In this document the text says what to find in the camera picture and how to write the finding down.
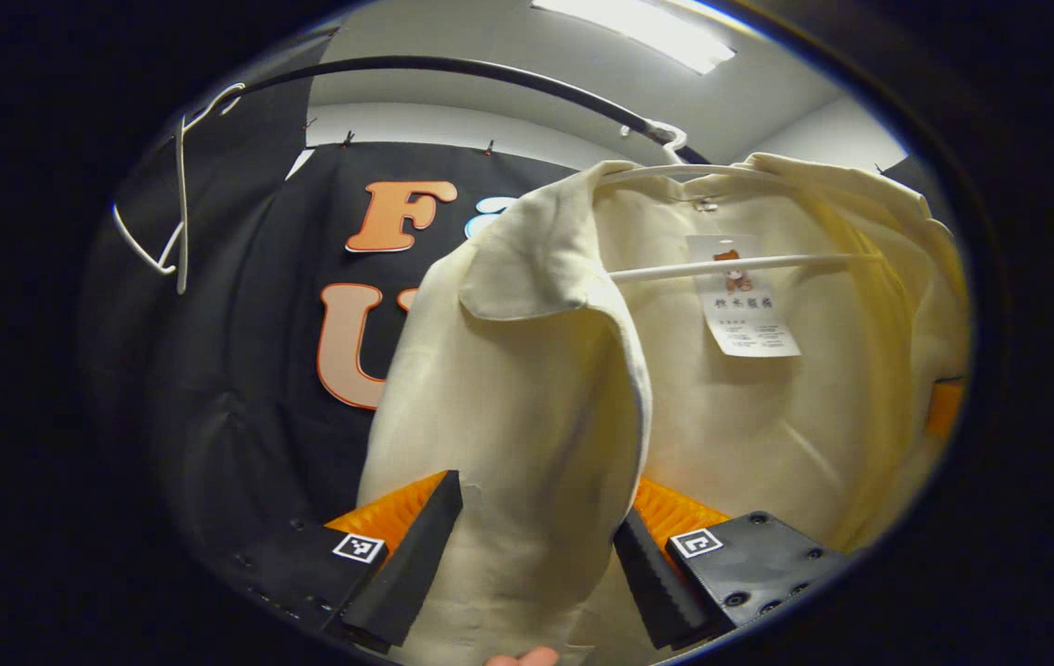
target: screw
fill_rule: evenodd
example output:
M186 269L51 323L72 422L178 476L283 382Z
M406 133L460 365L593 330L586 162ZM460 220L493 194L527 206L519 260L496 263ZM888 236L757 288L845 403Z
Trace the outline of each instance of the screw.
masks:
M314 606L316 608L320 608L325 612L332 612L333 611L333 607L330 606L330 604L328 602L326 602L324 599L320 599L319 595L309 594L306 598L306 602L314 604Z

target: white clothes hanger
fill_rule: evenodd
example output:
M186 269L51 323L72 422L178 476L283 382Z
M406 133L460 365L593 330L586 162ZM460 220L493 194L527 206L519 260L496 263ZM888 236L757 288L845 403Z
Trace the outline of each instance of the white clothes hanger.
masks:
M734 165L685 163L680 159L676 151L686 146L686 132L671 124L652 121L652 119L649 122L651 125L658 128L658 130L664 131L671 136L669 142L663 144L663 155L666 155L666 159L670 161L670 164L611 173L608 176L600 178L598 185L612 185L617 182L625 182L635 178L707 176L708 174L740 176L743 178L755 178L755 180L782 182L782 184L785 182L784 178L775 176L772 173L734 168ZM616 270L609 273L608 276L616 283L645 282L649 281L649 279L711 275L714 273L723 273L726 270L784 269L785 267L793 266L841 266L846 265L848 261L865 261L871 260L871 258L876 257L873 254L781 254L781 256L742 258L742 260L682 262L682 265L657 266L652 267L652 269Z
M217 105L227 95L235 92L235 90L243 90L247 87L245 83L235 83L230 87L223 90L222 93L218 93L214 100L210 100L210 103L206 105L206 110L202 110L197 117L194 117L192 121L186 122L186 114L180 115L180 119L177 123L177 131L174 134L174 139L177 150L177 191L179 193L180 201L180 222L177 223L177 228L172 231L172 236L169 237L168 243L163 247L163 252L160 253L160 258L154 260L153 254L148 254L144 248L138 243L136 238L133 238L133 234L128 231L128 224L124 224L124 218L119 214L119 207L116 202L111 203L111 215L116 220L116 228L119 231L120 237L123 237L124 241L131 246L133 252L137 254L144 262L147 262L153 270L157 271L160 275L171 275L172 273L177 273L177 292L178 294L184 294L186 282L189 277L189 202L186 198L186 133L193 130L194 125L197 125L211 110ZM235 97L231 100L227 109L218 111L218 115L226 115L227 111L235 109L235 104L238 104L242 97ZM169 257L169 253L172 247L176 243L177 238L180 238L180 248L177 253L177 262L175 266L163 266L163 261Z

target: price tag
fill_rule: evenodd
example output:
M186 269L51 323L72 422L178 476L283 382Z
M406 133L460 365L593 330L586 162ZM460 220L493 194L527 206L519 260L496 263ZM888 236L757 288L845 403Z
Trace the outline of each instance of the price tag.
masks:
M691 261L760 257L756 236L687 236ZM761 271L697 275L696 290L720 350L735 357L794 357L798 342L780 314L780 300Z

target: teddy bear logo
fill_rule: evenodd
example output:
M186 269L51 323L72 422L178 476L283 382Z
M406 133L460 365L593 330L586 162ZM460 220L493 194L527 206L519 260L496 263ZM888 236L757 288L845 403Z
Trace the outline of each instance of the teddy bear logo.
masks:
M726 253L711 254L711 258L716 261L738 260L741 258L741 254L739 254L737 250L728 250ZM749 278L747 273L743 270L725 271L724 277L728 278L729 296L731 296L737 290L742 292L750 292L753 290L753 279Z

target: orange gripper pad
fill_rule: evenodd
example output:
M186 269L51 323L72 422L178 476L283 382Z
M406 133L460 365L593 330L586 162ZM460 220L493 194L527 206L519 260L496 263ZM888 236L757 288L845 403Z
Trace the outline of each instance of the orange gripper pad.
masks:
M925 433L937 435L945 442L954 430L954 420L959 416L962 405L962 380L934 384L929 393L929 414L925 416Z
M378 497L373 503L325 523L325 526L387 542L387 548L390 549L387 556L390 560L446 473L448 472L433 473L432 476L404 486L390 495Z
M645 476L638 482L633 509L638 511L641 523L649 530L649 535L653 536L670 566L675 566L675 562L670 555L666 555L666 542L671 536L718 526L728 520L720 511L665 486L659 486Z

